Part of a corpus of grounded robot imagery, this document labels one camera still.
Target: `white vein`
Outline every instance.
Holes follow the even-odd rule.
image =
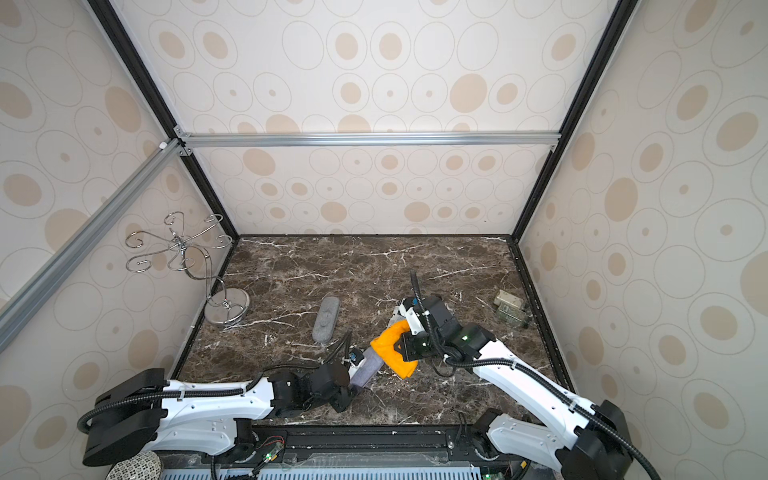
[[[401,250],[392,250],[390,248],[388,252],[364,253],[363,256],[364,257],[376,257],[377,255],[383,255],[384,257],[386,257],[387,260],[389,260],[389,256],[392,255],[393,253],[407,252],[408,250],[413,250],[415,248],[421,248],[421,247],[423,247],[425,245],[426,245],[426,243],[422,243],[420,245],[415,245],[413,247],[403,248]]]
[[[309,347],[311,349],[318,349],[318,348],[320,348],[319,345],[310,345],[309,343],[291,342],[290,340],[288,340],[286,342],[286,345],[290,345],[290,346],[305,346],[305,347]]]
[[[477,299],[477,300],[478,300],[480,303],[482,303],[483,305],[487,306],[489,309],[493,310],[493,307],[492,307],[492,306],[490,306],[490,305],[488,305],[488,304],[487,304],[487,303],[486,303],[486,302],[485,302],[485,301],[484,301],[482,298],[480,298],[479,296],[476,296],[475,298],[476,298],[476,299]]]
[[[319,422],[321,419],[311,419],[311,420],[301,420],[300,422],[288,422],[283,423],[283,425],[301,425],[303,423],[309,423],[309,422]]]
[[[396,299],[396,298],[383,299],[383,298],[376,298],[373,295],[368,295],[368,296],[373,298],[374,300],[376,300],[376,306],[379,306],[379,305],[381,305],[384,302],[397,302],[398,301],[398,299]]]
[[[295,325],[291,325],[290,323],[278,322],[277,320],[269,319],[269,320],[254,320],[251,323],[239,323],[237,325],[228,326],[227,328],[224,329],[224,332],[232,330],[232,329],[240,329],[240,328],[244,328],[246,326],[256,325],[257,323],[277,323],[278,325],[288,325],[291,328],[296,328]]]
[[[247,238],[241,238],[241,240],[243,242],[255,243],[256,245],[267,245],[268,247],[275,247],[275,248],[301,248],[301,247],[297,247],[296,245],[280,245],[279,243],[262,242],[259,240],[248,240]]]
[[[457,273],[464,273],[464,272],[468,272],[470,270],[483,270],[484,268],[492,268],[492,267],[494,267],[494,265],[491,265],[491,266],[474,266],[472,268],[465,268],[463,270],[456,270],[455,272],[443,273],[442,275],[433,276],[431,278],[428,278],[427,280],[434,280],[436,278],[443,278],[444,276],[455,275]]]
[[[288,278],[276,278],[278,282],[284,282],[286,280],[295,280],[297,278],[306,278],[308,276],[321,276],[322,278],[329,278],[327,275],[321,275],[319,273],[304,273],[303,275],[289,276]]]

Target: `blue vent grille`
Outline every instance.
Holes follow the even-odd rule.
[[[217,480],[250,473],[245,468],[223,468]],[[205,468],[169,469],[162,480],[210,480]],[[477,467],[390,468],[265,468],[258,480],[481,480]]]

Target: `beige circle pattern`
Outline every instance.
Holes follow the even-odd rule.
[[[633,442],[663,478],[758,478],[768,465],[748,432],[765,422],[747,406],[768,314],[768,111],[756,81],[767,8],[645,2],[521,242],[574,383],[588,398],[622,401]],[[550,196],[569,200],[553,217],[566,210],[574,228],[558,245],[571,276],[563,297],[551,295],[560,280],[538,258],[559,234]],[[595,214],[608,227],[600,243]],[[598,332],[618,381],[566,347],[598,328],[584,300],[589,270],[609,292]]]
[[[31,399],[29,393],[20,386],[0,386],[0,399],[5,406],[0,410],[0,446],[8,443],[19,433],[29,418]]]
[[[195,48],[186,33],[165,20],[152,22],[148,29],[155,53],[169,65],[188,68],[195,60]]]
[[[72,360],[61,379],[64,395],[73,401],[96,394],[109,378],[109,362],[100,352],[87,352]]]
[[[567,23],[553,31],[541,51],[544,66],[552,71],[566,68],[579,58],[586,42],[584,27]]]
[[[78,412],[68,403],[51,405],[35,415],[22,431],[19,451],[29,463],[40,463],[63,450],[76,430]]]
[[[328,31],[326,49],[330,59],[345,70],[358,68],[366,59],[366,36],[351,22],[339,22]]]

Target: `round metal base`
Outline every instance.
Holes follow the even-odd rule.
[[[227,300],[230,303],[229,309],[221,304],[224,300],[223,290],[216,292],[211,300],[205,304],[205,320],[222,329],[237,325],[245,318],[245,314],[250,306],[248,292],[239,288],[227,288]]]

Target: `black frame edge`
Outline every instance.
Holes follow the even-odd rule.
[[[224,257],[224,261],[222,262],[221,268],[219,269],[219,277],[224,278],[224,274],[227,272],[227,268],[230,266],[230,261],[235,254],[235,250],[237,249],[237,244],[239,242],[240,238],[232,239],[232,246],[230,247],[230,251],[227,252],[227,256]],[[214,285],[210,288],[210,295],[216,293],[219,287],[219,283],[214,282]],[[195,323],[192,326],[192,331],[184,342],[184,347],[181,349],[181,354],[179,355],[179,358],[176,361],[176,365],[174,366],[174,370],[168,379],[176,380],[179,378],[181,369],[184,367],[184,363],[187,362],[187,357],[189,356],[190,351],[192,350],[192,345],[197,338],[197,333],[200,332],[200,328],[203,326],[203,321],[205,321],[205,303],[203,304],[203,308],[200,309],[200,314],[197,316],[197,320],[195,320]]]
[[[549,185],[549,180],[552,178],[555,169],[557,169],[560,159],[565,152],[566,147],[571,141],[571,137],[576,131],[581,117],[584,115],[584,111],[587,109],[587,104],[592,98],[592,94],[600,82],[600,79],[605,72],[605,68],[611,61],[611,56],[616,49],[616,45],[624,33],[624,29],[632,17],[632,13],[635,10],[639,0],[619,0],[614,8],[614,12],[611,18],[608,20],[608,24],[605,27],[603,36],[600,38],[598,47],[594,51],[592,60],[589,62],[587,72],[584,74],[584,78],[581,79],[581,84],[576,95],[571,103],[571,107],[568,109],[568,113],[565,115],[563,124],[560,127],[560,141],[554,151],[550,152],[547,156],[547,160],[544,162],[544,166],[541,168],[541,173],[536,179],[531,194],[525,201],[520,219],[515,225],[515,229],[512,231],[512,239],[515,243],[519,242],[525,232],[526,227],[533,217],[536,207],[539,201],[544,196],[544,192]]]
[[[170,112],[170,108],[165,103],[163,95],[154,83],[152,76],[147,70],[147,66],[141,60],[138,50],[131,41],[130,35],[128,35],[125,27],[120,22],[118,14],[115,12],[112,4],[109,0],[88,0],[88,4],[91,6],[96,18],[104,32],[109,37],[112,46],[118,56],[123,61],[128,73],[136,82],[136,86],[141,91],[149,107],[152,109],[154,116],[160,122],[163,131],[169,138],[178,138],[179,142],[184,146],[184,139],[180,138],[177,132],[174,130],[177,122],[173,114]],[[213,186],[208,181],[203,169],[200,167],[200,163],[194,157],[193,154],[181,157],[184,166],[187,168],[192,180],[200,189],[200,193],[203,198],[208,202],[208,206],[215,213],[222,216],[221,227],[224,233],[232,237],[233,240],[237,240],[238,233],[232,220],[227,215],[219,197],[214,192]]]
[[[574,384],[571,381],[571,376],[568,374],[568,369],[565,367],[565,361],[563,360],[560,347],[558,347],[558,343],[554,339],[554,333],[549,325],[547,315],[544,312],[544,308],[541,306],[541,300],[538,298],[538,293],[536,293],[533,281],[531,280],[531,274],[528,272],[528,267],[525,265],[520,246],[512,238],[508,241],[508,245],[509,253],[512,255],[512,260],[515,262],[515,268],[517,268],[520,281],[522,281],[523,288],[525,288],[525,295],[528,297],[528,305],[531,308],[534,320],[536,320],[539,336],[547,350],[552,373],[554,373],[554,377],[561,386],[573,392]]]

